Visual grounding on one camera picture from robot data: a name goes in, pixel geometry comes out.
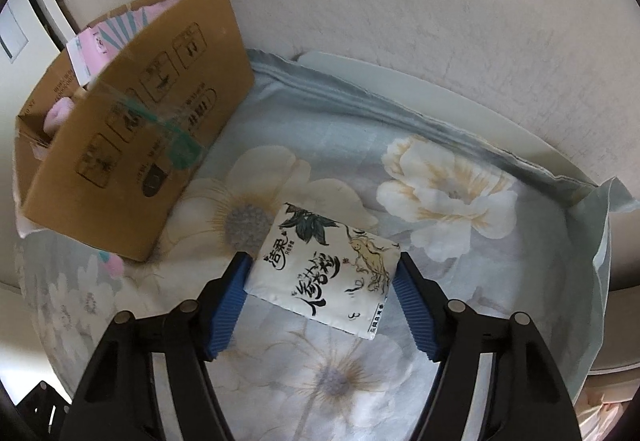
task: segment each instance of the pink tissue package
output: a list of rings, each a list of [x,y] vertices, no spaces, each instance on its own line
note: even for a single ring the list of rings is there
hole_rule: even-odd
[[[144,27],[181,0],[164,0],[151,6],[107,18],[88,27],[66,44],[80,85],[93,80]]]

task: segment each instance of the metal screw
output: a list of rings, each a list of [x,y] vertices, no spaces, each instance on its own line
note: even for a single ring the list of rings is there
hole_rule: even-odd
[[[198,308],[196,300],[185,300],[180,304],[180,311],[183,313],[193,313]]]
[[[449,300],[447,307],[454,313],[462,313],[466,309],[466,304],[462,300]]]
[[[516,320],[516,323],[520,324],[521,326],[528,326],[531,322],[531,318],[529,318],[529,315],[522,312],[516,313],[513,319]]]
[[[129,311],[120,311],[113,317],[113,321],[117,324],[126,324],[131,318],[131,313]]]

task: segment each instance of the brown cardboard box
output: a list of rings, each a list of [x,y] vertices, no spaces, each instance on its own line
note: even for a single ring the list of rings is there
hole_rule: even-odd
[[[137,0],[114,16],[160,0]],[[229,0],[181,0],[137,34],[86,97],[66,50],[16,119],[20,207],[36,224],[145,260],[254,76]],[[56,137],[44,116],[79,99]]]

